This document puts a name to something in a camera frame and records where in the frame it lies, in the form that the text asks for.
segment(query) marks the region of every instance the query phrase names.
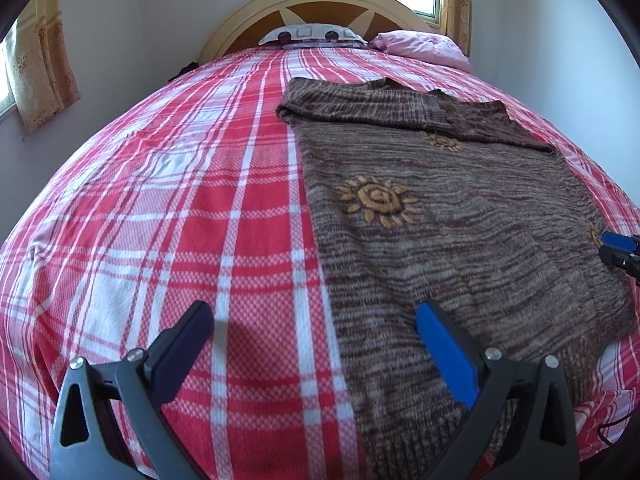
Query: curved headboard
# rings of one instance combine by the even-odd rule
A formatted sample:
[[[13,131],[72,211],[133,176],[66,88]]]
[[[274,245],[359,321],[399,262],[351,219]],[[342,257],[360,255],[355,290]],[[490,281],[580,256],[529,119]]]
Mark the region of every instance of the curved headboard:
[[[203,64],[257,46],[274,28],[299,23],[351,27],[367,41],[389,30],[431,30],[397,0],[251,0],[235,10],[211,35],[198,62]]]

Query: bed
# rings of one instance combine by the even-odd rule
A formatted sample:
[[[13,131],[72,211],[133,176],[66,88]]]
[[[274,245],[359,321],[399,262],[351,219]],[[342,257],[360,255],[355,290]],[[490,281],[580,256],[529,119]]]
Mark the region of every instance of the bed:
[[[216,325],[163,411],[212,478],[366,478],[318,259],[296,139],[274,110],[295,76],[391,77],[466,101],[500,100],[551,143],[613,231],[640,232],[629,198],[581,150],[521,103],[469,74],[372,50],[279,50],[281,25],[351,26],[366,40],[428,30],[395,0],[253,0],[204,46],[201,67],[82,146],[0,251],[0,428],[48,478],[49,433],[68,362],[146,348],[193,300]],[[636,312],[640,297],[634,287]],[[581,459],[622,433],[640,394],[640,337],[610,345],[591,399],[574,411]],[[121,406],[141,471],[152,474]]]

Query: pink pillow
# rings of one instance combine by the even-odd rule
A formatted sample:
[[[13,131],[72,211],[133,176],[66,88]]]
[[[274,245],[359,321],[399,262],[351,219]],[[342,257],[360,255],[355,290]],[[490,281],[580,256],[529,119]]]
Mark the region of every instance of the pink pillow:
[[[369,46],[393,56],[410,57],[471,72],[471,63],[460,48],[451,38],[441,34],[414,30],[380,32]]]

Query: embroidered sun ray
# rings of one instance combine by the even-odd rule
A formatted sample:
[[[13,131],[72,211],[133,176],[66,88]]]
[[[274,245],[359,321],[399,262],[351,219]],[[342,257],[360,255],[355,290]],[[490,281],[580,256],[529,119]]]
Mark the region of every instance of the embroidered sun ray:
[[[420,200],[411,196],[411,189],[392,180],[382,184],[378,177],[356,175],[336,189],[340,192],[340,201],[346,203],[347,213],[363,212],[366,222],[378,222],[385,229],[415,224],[412,215],[422,212],[415,207]]]

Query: floral curtain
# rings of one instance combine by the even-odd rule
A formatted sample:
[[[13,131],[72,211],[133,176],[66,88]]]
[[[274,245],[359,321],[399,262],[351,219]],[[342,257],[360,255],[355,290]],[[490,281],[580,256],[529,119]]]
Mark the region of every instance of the floral curtain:
[[[58,0],[31,0],[7,35],[5,47],[9,82],[27,131],[78,101]]]
[[[471,0],[442,0],[440,33],[449,36],[469,56],[471,53]]]

